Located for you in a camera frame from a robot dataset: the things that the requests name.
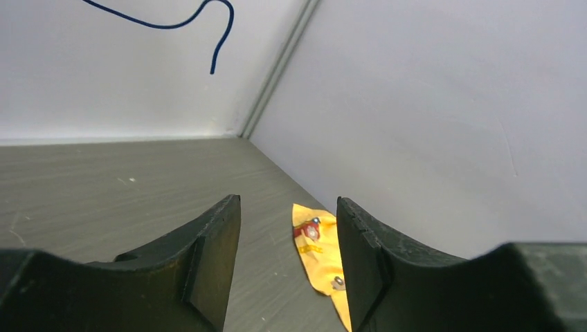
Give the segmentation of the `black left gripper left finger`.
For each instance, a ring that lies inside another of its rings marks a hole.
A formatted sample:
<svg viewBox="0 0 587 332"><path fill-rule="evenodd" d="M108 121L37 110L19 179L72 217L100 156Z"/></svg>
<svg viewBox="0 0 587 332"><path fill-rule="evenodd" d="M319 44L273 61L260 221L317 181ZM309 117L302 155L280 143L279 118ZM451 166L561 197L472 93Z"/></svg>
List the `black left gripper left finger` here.
<svg viewBox="0 0 587 332"><path fill-rule="evenodd" d="M112 262L3 249L1 330L222 331L240 226L231 194Z"/></svg>

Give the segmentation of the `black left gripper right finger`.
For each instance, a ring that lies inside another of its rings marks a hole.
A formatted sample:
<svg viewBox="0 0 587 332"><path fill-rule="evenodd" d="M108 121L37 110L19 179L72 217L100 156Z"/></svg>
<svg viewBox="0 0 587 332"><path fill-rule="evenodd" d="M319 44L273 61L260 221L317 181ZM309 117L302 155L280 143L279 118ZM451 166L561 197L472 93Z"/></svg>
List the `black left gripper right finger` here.
<svg viewBox="0 0 587 332"><path fill-rule="evenodd" d="M337 201L353 331L585 331L586 244L514 242L474 259Z"/></svg>

